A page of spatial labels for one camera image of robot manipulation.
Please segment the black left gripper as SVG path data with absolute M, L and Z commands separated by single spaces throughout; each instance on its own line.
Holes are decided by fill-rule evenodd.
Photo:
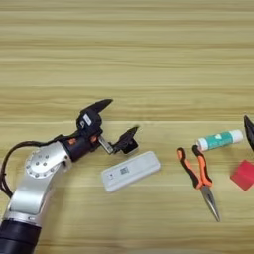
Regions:
M 113 102 L 112 99 L 103 99 L 97 101 L 88 107 L 81 110 L 81 113 L 92 111 L 100 113 L 107 106 Z M 138 130 L 138 126 L 127 130 L 120 136 L 119 140 L 113 145 L 113 153 L 122 151 L 124 154 L 128 154 L 138 148 L 138 143 L 135 141 L 134 136 Z M 74 137 L 67 137 L 62 140 L 62 144 L 73 162 L 76 162 L 81 157 L 90 152 L 94 152 L 101 143 L 99 142 L 98 135 L 92 135 L 90 137 L 84 135 L 76 135 Z

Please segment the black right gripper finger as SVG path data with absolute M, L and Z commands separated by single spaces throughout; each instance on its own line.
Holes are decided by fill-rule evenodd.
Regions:
M 249 119 L 247 115 L 244 116 L 244 127 L 247 140 L 254 151 L 254 123 Z

